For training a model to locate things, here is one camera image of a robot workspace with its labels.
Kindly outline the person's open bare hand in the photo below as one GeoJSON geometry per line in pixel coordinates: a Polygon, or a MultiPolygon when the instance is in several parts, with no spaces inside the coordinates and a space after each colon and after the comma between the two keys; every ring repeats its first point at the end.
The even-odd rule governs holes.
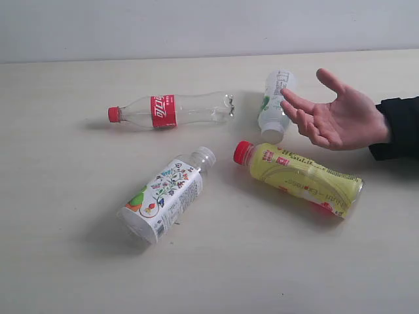
{"type": "Polygon", "coordinates": [[[318,69],[316,76],[336,93],[334,101],[314,103],[287,88],[281,90],[283,111],[301,135],[329,150],[356,150],[390,142],[388,122],[369,97],[326,69],[318,69]]]}

